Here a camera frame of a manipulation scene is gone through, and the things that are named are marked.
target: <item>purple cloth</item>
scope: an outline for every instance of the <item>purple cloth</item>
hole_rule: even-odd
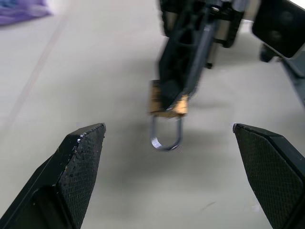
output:
[[[45,0],[0,0],[0,25],[28,21],[50,15]]]

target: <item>floor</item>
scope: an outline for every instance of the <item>floor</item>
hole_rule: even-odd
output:
[[[204,71],[183,145],[160,153],[147,115],[166,41],[156,1],[50,4],[54,16],[0,29],[0,215],[68,133],[105,122],[82,229],[270,229],[232,124],[280,133],[305,153],[305,113],[281,65],[258,61],[250,24]],[[159,123],[163,142],[173,141],[175,123]]]

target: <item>gray floor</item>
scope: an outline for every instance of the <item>gray floor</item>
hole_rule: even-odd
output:
[[[281,65],[258,61],[250,25],[204,71],[183,146],[165,154],[150,146],[147,115],[165,42],[156,2],[51,3],[55,16],[0,31],[0,215],[68,133],[105,122],[83,229],[271,228],[232,123],[278,132],[305,152],[305,113]],[[174,124],[160,120],[164,142]]]

